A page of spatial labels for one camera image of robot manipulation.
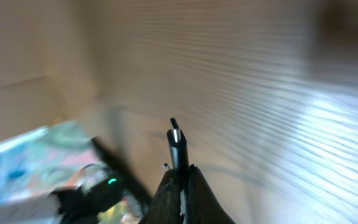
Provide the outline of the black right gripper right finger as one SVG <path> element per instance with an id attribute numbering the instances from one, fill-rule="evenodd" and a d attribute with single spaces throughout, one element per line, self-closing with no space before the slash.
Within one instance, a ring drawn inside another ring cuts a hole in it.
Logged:
<path id="1" fill-rule="evenodd" d="M 190 166 L 188 179 L 188 223 L 235 224 L 216 199 L 201 170 Z"/>

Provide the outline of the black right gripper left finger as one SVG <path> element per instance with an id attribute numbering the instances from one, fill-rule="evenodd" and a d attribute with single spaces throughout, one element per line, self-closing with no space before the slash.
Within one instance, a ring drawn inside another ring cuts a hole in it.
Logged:
<path id="1" fill-rule="evenodd" d="M 139 224 L 181 224 L 180 193 L 181 185 L 175 171 L 167 170 Z"/>

